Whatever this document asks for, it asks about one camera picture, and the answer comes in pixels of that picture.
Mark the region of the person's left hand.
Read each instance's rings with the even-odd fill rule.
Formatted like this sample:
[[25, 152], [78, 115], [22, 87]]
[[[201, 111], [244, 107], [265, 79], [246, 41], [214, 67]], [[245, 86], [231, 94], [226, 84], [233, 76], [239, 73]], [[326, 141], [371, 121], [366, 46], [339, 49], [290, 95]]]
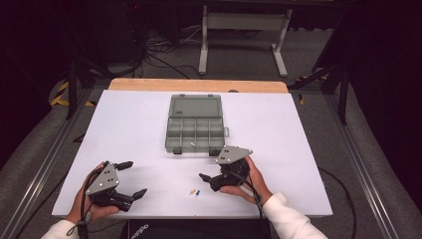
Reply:
[[119, 212], [119, 209], [115, 206], [106, 206], [106, 207], [100, 207], [97, 205], [91, 205], [91, 200], [84, 196], [85, 192], [85, 184], [87, 183], [87, 180], [84, 180], [83, 185], [81, 186], [80, 190], [75, 196], [73, 206], [68, 213], [68, 215], [65, 217], [67, 221], [70, 221], [74, 224], [76, 224], [81, 219], [81, 209], [84, 208], [86, 211], [91, 211], [91, 222], [95, 222], [101, 218], [117, 214]]

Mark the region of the white board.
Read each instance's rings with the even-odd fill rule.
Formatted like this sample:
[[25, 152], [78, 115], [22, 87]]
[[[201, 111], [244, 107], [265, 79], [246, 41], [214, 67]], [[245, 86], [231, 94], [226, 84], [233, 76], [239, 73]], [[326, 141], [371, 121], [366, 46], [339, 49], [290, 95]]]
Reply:
[[[100, 162], [133, 161], [119, 173], [117, 191], [144, 196], [124, 212], [126, 218], [256, 218], [255, 205], [213, 191], [199, 173], [219, 167], [202, 153], [166, 151], [171, 95], [168, 92], [105, 91], [54, 205], [66, 215], [86, 176]], [[289, 94], [224, 93], [221, 96], [226, 142], [253, 150], [252, 158], [273, 192], [311, 217], [332, 213], [316, 161], [293, 98]], [[190, 190], [201, 190], [199, 196]]]

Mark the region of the grey transparent compartment box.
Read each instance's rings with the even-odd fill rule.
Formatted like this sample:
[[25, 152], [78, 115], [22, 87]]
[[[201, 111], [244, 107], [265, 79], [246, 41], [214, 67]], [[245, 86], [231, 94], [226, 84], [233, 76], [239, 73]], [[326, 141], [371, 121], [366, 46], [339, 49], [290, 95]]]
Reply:
[[225, 145], [225, 138], [219, 95], [180, 94], [171, 97], [165, 138], [168, 152], [217, 156]]

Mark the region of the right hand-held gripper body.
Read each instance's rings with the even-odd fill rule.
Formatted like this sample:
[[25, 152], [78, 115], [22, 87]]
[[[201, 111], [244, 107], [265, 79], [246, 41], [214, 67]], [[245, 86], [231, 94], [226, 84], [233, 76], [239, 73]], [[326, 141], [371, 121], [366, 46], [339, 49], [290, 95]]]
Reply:
[[225, 145], [216, 158], [220, 174], [208, 180], [211, 188], [219, 191], [223, 186], [241, 185], [250, 172], [246, 157], [252, 153], [252, 149]]

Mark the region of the aluminium rail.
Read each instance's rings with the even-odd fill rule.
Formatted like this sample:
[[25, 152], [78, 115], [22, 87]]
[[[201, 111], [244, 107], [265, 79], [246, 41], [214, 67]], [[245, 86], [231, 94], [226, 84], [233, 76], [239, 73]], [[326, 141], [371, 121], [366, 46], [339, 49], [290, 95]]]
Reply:
[[52, 168], [54, 167], [54, 164], [59, 157], [66, 137], [68, 136], [74, 122], [77, 120], [91, 93], [91, 89], [84, 89], [81, 90], [80, 94], [77, 96], [77, 101], [73, 104], [75, 109], [72, 116], [64, 121], [58, 135], [50, 146], [46, 157], [43, 159], [42, 164], [38, 167], [37, 173], [30, 181], [17, 209], [10, 217], [7, 226], [3, 230], [0, 230], [0, 239], [14, 239], [17, 236], [18, 231], [23, 227], [52, 171]]
[[351, 157], [352, 167], [384, 239], [422, 239], [422, 214], [392, 170], [354, 97], [346, 124], [334, 96], [325, 101]]

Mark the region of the black metal stand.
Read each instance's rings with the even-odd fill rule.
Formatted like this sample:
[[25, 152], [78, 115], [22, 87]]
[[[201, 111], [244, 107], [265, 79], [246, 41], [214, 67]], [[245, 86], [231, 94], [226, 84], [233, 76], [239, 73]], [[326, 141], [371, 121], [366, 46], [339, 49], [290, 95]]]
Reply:
[[69, 108], [67, 120], [70, 120], [78, 108], [77, 82], [80, 82], [84, 89], [91, 89], [95, 80], [92, 76], [91, 69], [95, 64], [85, 58], [72, 59], [68, 67], [67, 80], [69, 83]]
[[346, 124], [345, 110], [348, 95], [348, 72], [346, 64], [335, 64], [327, 68], [316, 71], [308, 77], [295, 81], [292, 85], [288, 85], [289, 90], [299, 90], [304, 86], [326, 77], [324, 83], [320, 86], [320, 91], [324, 95], [332, 95], [336, 88], [339, 88], [339, 99], [337, 103], [337, 115], [342, 124]]

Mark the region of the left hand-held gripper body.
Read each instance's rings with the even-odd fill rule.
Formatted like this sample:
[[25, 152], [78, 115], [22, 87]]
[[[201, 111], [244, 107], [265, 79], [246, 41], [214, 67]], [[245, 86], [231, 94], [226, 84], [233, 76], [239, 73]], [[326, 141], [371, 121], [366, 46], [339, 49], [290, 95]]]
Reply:
[[89, 183], [85, 193], [97, 206], [115, 206], [120, 211], [127, 212], [134, 199], [132, 196], [118, 193], [115, 190], [119, 185], [116, 172], [114, 163], [107, 161], [102, 168], [95, 172], [95, 178]]

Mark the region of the wooden table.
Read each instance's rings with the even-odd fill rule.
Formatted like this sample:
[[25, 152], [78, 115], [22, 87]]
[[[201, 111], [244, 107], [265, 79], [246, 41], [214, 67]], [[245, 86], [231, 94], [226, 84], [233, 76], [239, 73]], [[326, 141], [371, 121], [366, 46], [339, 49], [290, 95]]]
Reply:
[[178, 79], [113, 79], [108, 88], [114, 91], [150, 92], [211, 92], [287, 94], [283, 82], [231, 81], [231, 80], [178, 80]]

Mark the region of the person's right hand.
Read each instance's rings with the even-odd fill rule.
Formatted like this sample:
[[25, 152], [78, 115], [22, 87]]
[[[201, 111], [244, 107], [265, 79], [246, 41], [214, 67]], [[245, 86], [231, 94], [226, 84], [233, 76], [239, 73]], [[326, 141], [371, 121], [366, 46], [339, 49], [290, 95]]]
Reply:
[[273, 193], [267, 187], [262, 173], [256, 167], [252, 158], [250, 156], [246, 156], [245, 160], [248, 162], [250, 167], [250, 173], [247, 181], [256, 190], [257, 194], [259, 195], [259, 200], [256, 200], [253, 196], [246, 192], [246, 190], [250, 190], [250, 186], [248, 184], [244, 184], [244, 189], [242, 189], [240, 186], [223, 186], [220, 188], [220, 192], [229, 195], [240, 196], [250, 203], [260, 203], [261, 205], [264, 205], [271, 198]]

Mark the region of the person's dark clothing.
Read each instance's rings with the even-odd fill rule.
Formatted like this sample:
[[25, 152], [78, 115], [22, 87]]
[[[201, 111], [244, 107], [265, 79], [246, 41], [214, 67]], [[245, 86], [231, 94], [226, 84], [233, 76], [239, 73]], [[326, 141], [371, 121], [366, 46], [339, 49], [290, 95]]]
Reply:
[[137, 219], [119, 239], [271, 239], [264, 219]]

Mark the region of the white metal stand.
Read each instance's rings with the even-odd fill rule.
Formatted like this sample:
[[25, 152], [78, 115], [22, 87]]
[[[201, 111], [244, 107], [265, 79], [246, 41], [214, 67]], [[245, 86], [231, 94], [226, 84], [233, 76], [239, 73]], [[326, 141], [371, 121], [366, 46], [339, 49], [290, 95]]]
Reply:
[[279, 71], [285, 78], [287, 68], [281, 49], [288, 31], [293, 10], [289, 9], [283, 14], [246, 14], [246, 13], [217, 13], [210, 12], [207, 6], [203, 7], [202, 14], [202, 43], [199, 57], [198, 72], [200, 75], [207, 73], [208, 61], [208, 31], [213, 30], [252, 30], [252, 31], [278, 31], [278, 42], [271, 45], [271, 50]]

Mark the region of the yellow and black striped tape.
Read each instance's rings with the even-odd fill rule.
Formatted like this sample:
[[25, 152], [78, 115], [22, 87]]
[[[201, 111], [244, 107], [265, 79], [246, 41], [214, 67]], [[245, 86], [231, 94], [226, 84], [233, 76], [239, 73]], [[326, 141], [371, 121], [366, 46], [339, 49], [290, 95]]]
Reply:
[[51, 106], [65, 106], [68, 107], [70, 105], [70, 102], [68, 100], [63, 100], [62, 96], [65, 92], [65, 90], [69, 87], [68, 81], [63, 81], [60, 85], [58, 91], [56, 92], [55, 96], [50, 102]]

